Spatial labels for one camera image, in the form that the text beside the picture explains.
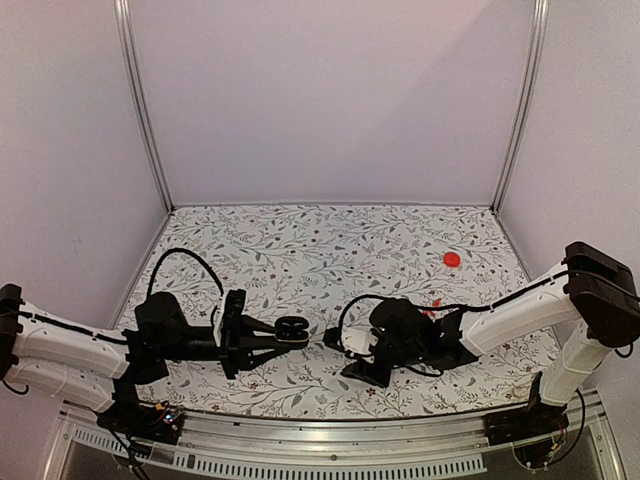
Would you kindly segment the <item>black earbud charging case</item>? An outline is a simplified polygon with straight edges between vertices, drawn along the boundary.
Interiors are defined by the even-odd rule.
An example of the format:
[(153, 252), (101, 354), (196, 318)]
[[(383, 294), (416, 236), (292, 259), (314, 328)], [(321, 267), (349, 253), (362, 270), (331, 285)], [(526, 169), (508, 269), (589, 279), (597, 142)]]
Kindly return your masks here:
[(280, 317), (274, 324), (277, 341), (303, 348), (309, 341), (309, 322), (299, 316)]

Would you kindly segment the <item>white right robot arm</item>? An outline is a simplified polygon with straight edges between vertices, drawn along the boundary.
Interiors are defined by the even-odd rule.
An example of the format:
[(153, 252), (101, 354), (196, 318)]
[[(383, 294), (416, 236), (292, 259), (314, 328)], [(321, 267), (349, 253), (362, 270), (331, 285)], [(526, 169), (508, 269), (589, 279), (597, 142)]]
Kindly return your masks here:
[(531, 403), (517, 415), (517, 427), (537, 436), (552, 424), (556, 409), (596, 370), (607, 355), (639, 338), (639, 295), (631, 269), (584, 242), (521, 289), (484, 306), (453, 304), (431, 308), (404, 298), (380, 296), (368, 329), (338, 324), (325, 331), (326, 346), (351, 364), (342, 374), (386, 388), (393, 370), (427, 378), (474, 363), (495, 348), (556, 324), (576, 328), (559, 356), (533, 381)]

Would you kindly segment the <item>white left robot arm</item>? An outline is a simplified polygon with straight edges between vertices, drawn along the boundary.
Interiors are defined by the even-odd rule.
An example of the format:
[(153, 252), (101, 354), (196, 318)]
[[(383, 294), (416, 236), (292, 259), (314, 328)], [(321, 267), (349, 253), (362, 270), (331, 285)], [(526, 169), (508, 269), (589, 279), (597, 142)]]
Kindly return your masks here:
[(170, 361), (217, 362), (232, 379), (309, 342), (309, 323), (285, 316), (267, 324), (244, 312), (246, 293), (221, 297), (208, 326), (187, 322), (177, 298), (151, 294), (134, 310), (134, 330), (91, 329), (36, 307), (15, 284), (1, 288), (1, 378), (108, 410), (128, 434), (148, 426), (136, 388), (168, 374)]

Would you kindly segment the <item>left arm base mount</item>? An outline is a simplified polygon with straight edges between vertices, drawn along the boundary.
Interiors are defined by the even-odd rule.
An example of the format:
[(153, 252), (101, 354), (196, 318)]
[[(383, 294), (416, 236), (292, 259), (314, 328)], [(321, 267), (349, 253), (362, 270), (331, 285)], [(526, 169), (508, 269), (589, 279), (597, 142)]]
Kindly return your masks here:
[(97, 424), (127, 437), (140, 438), (168, 445), (176, 445), (184, 425), (184, 409), (160, 403), (141, 403), (136, 386), (115, 380), (113, 403), (102, 412), (96, 412)]

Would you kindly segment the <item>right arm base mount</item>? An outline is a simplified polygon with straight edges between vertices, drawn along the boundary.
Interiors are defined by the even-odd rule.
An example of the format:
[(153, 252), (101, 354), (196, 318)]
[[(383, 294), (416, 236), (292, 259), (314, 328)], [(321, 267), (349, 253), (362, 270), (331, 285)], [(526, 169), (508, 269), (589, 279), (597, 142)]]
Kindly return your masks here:
[(534, 377), (525, 406), (483, 416), (484, 434), (489, 444), (502, 445), (551, 434), (569, 426), (566, 406), (544, 404), (540, 396), (542, 373)]

